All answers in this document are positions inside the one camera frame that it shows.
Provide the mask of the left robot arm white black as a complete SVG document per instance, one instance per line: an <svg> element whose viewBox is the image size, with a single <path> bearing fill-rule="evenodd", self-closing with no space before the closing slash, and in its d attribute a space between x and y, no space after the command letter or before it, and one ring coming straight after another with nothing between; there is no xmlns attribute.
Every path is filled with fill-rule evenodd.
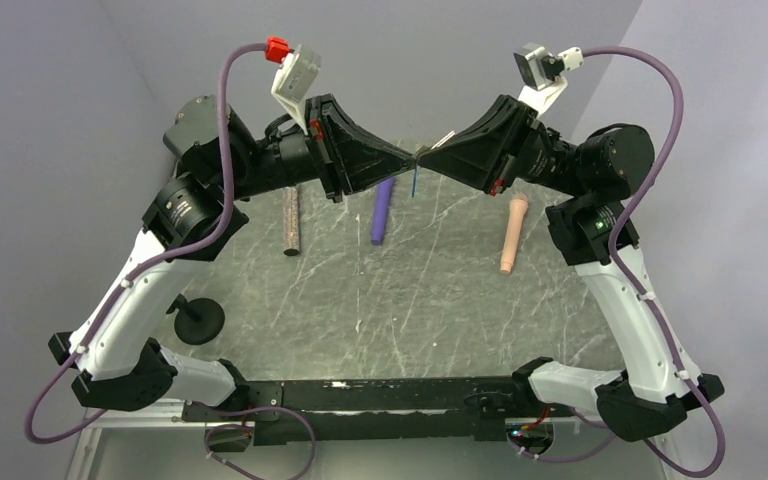
<svg viewBox="0 0 768 480"><path fill-rule="evenodd" d="M155 196L128 259L92 316L58 333L50 350L76 377L71 388L87 408L131 412L160 399L207 405L239 417L249 385L229 361L197 360L162 346L153 331L184 288L215 261L248 222L237 202L311 180L339 200L406 172L412 156L353 122L331 95L284 115L261 139L214 95L178 112L163 141L178 174Z"/></svg>

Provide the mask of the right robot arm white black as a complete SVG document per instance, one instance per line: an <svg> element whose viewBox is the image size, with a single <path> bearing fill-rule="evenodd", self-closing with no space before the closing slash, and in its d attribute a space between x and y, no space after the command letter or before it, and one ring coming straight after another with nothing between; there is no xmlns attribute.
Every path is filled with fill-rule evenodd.
<svg viewBox="0 0 768 480"><path fill-rule="evenodd" d="M578 145L546 127L511 96L497 98L472 126L417 156L421 168L488 195L516 180L565 195L545 210L555 248L596 299L620 349L622 370L598 371L548 357L513 373L513 406L538 414L562 404L598 414L619 438L635 442L669 432L724 388L699 370L654 315L653 290L623 203L636 193L655 159L641 126L617 123Z"/></svg>

